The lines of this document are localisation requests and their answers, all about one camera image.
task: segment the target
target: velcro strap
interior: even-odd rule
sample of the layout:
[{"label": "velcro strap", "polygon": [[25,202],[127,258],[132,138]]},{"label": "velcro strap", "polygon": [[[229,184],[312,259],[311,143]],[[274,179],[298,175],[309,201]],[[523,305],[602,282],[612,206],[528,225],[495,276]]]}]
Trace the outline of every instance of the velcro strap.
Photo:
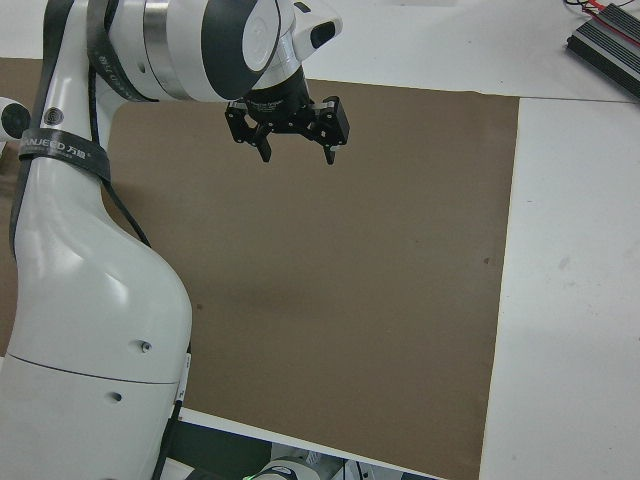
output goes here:
[{"label": "velcro strap", "polygon": [[22,134],[20,160],[54,158],[111,181],[109,157],[98,144],[73,133],[52,128],[31,128]]},{"label": "velcro strap", "polygon": [[129,81],[111,40],[109,28],[118,2],[89,0],[87,6],[87,55],[89,62],[107,84],[122,98],[131,102],[155,102],[136,90]]}]

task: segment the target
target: white tabletop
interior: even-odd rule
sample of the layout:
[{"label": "white tabletop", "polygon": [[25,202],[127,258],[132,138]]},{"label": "white tabletop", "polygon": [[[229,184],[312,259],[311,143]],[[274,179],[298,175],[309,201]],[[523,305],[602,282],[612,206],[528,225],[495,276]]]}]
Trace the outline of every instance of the white tabletop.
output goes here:
[{"label": "white tabletop", "polygon": [[[328,1],[345,30],[310,78],[598,100],[521,102],[481,480],[635,480],[640,111],[565,51],[588,18],[561,0]],[[45,4],[0,2],[0,56],[41,55]]]}]

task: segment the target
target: silver metal ring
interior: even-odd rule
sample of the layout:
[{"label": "silver metal ring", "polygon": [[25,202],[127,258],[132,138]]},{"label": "silver metal ring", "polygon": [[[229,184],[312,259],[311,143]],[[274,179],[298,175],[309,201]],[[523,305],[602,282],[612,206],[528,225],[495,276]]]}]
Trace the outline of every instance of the silver metal ring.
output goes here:
[{"label": "silver metal ring", "polygon": [[192,100],[176,75],[167,41],[170,0],[147,0],[144,6],[144,43],[153,74],[163,90],[178,100]]}]

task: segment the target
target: brown board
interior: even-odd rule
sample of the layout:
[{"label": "brown board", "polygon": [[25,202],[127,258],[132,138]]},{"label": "brown board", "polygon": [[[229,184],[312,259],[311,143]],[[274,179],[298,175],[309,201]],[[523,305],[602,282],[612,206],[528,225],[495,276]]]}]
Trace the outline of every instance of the brown board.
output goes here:
[{"label": "brown board", "polygon": [[[38,74],[38,61],[0,61],[0,94],[31,105]],[[331,167],[319,146],[285,136],[263,164],[233,142],[222,104],[116,115],[116,188],[193,305],[186,406],[477,479],[518,100],[310,89],[316,100],[339,95],[351,123]],[[5,232],[14,153],[0,164]],[[7,237],[2,351],[16,298]]]}]

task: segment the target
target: cardboard sheet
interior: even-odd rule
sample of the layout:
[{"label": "cardboard sheet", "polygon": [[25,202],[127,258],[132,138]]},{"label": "cardboard sheet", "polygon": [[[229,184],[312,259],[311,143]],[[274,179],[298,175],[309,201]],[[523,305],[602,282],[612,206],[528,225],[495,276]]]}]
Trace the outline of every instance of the cardboard sheet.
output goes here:
[{"label": "cardboard sheet", "polygon": [[[37,61],[2,60],[0,93],[30,105],[38,72]],[[295,137],[274,137],[263,164],[233,142],[224,105],[127,105],[116,116],[116,188],[193,304],[186,404],[476,479],[518,101],[310,88],[317,100],[339,95],[352,125],[332,167]],[[5,232],[15,172],[6,157]],[[3,347],[15,308],[6,237]]]}]

